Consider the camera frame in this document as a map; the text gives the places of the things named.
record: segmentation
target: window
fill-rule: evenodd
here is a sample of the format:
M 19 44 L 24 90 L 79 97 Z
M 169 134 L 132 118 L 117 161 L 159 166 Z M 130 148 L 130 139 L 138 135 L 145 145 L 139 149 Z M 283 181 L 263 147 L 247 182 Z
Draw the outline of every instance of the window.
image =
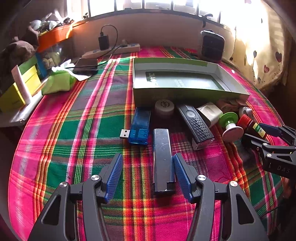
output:
M 67 0 L 68 14 L 82 19 L 89 16 L 122 11 L 125 9 L 166 9 L 185 12 L 192 15 L 213 14 L 208 19 L 235 28 L 235 19 L 244 9 L 245 0 Z

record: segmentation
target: black speaker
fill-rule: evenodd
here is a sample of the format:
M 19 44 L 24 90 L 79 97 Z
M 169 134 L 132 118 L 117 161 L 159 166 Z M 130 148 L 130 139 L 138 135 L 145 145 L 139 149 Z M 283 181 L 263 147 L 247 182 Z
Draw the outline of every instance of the black speaker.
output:
M 197 56 L 201 60 L 218 63 L 222 60 L 225 39 L 211 30 L 201 31 Z

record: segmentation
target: usb connector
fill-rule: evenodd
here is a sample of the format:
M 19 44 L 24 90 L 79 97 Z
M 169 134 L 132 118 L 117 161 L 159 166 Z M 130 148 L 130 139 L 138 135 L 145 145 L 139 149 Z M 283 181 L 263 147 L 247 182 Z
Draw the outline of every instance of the usb connector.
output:
M 129 136 L 129 133 L 130 133 L 130 130 L 122 129 L 119 137 L 121 139 L 127 139 Z

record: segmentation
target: window frame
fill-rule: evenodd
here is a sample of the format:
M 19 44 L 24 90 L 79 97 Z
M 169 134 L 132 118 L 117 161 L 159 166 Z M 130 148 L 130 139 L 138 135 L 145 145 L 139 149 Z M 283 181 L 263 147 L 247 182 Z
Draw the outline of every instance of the window frame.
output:
M 124 9 L 124 10 L 117 10 L 117 5 L 116 5 L 116 0 L 114 0 L 114 11 L 113 12 L 108 12 L 108 13 L 104 13 L 104 14 L 100 14 L 100 15 L 96 15 L 96 16 L 91 16 L 91 9 L 90 9 L 90 0 L 87 0 L 87 5 L 88 5 L 88 11 L 89 11 L 89 17 L 82 19 L 81 21 L 76 22 L 73 27 L 78 26 L 80 24 L 89 22 L 89 21 L 93 21 L 96 19 L 101 19 L 101 18 L 106 18 L 106 17 L 111 17 L 111 16 L 117 16 L 117 15 L 123 15 L 123 14 L 134 14 L 134 13 L 164 13 L 164 14 L 171 14 L 171 15 L 177 15 L 177 16 L 183 16 L 183 17 L 189 17 L 189 18 L 193 18 L 193 19 L 198 19 L 200 21 L 203 21 L 204 19 L 198 15 L 199 13 L 199 5 L 197 5 L 197 11 L 196 11 L 196 15 L 190 14 L 190 13 L 186 13 L 186 12 L 179 12 L 179 11 L 174 11 L 174 9 L 171 10 L 167 10 L 167 9 L 147 9 L 145 8 L 145 0 L 142 0 L 142 8 L 139 9 Z M 231 31 L 231 28 L 223 25 L 220 23 L 220 18 L 221 18 L 221 11 L 219 13 L 219 17 L 218 17 L 218 21 L 213 21 L 211 19 L 206 19 L 205 21 L 207 23 L 216 25 L 220 28 L 224 28 L 228 31 Z

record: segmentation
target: plaid tablecloth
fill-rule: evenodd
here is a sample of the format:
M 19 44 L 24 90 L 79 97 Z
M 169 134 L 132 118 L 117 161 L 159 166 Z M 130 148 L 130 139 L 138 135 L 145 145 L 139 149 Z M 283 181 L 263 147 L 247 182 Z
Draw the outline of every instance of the plaid tablecloth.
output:
M 122 153 L 124 164 L 114 199 L 103 207 L 111 240 L 185 240 L 194 205 L 184 199 L 179 184 L 170 198 L 152 193 L 152 135 L 147 147 L 130 146 L 119 138 L 129 129 L 133 103 L 133 58 L 194 58 L 189 49 L 142 48 L 139 53 L 118 55 L 87 81 L 77 82 L 69 92 L 45 96 L 31 116 L 15 152 L 9 180 L 9 215 L 16 233 L 27 240 L 40 211 L 58 184 L 87 180 Z M 249 93 L 248 105 L 258 122 L 281 125 L 269 101 L 254 86 L 221 64 Z M 256 153 L 241 143 L 224 143 L 223 130 L 211 128 L 215 141 L 204 150 L 193 151 L 178 118 L 166 123 L 153 120 L 151 129 L 168 128 L 172 153 L 181 152 L 190 165 L 212 181 L 236 180 L 257 213 L 276 207 L 282 181 L 265 172 Z M 273 145 L 284 145 L 269 137 Z M 212 240 L 217 240 L 219 203 L 215 205 Z M 262 220 L 268 233 L 275 228 L 276 213 Z M 81 205 L 78 209 L 80 240 L 85 240 Z

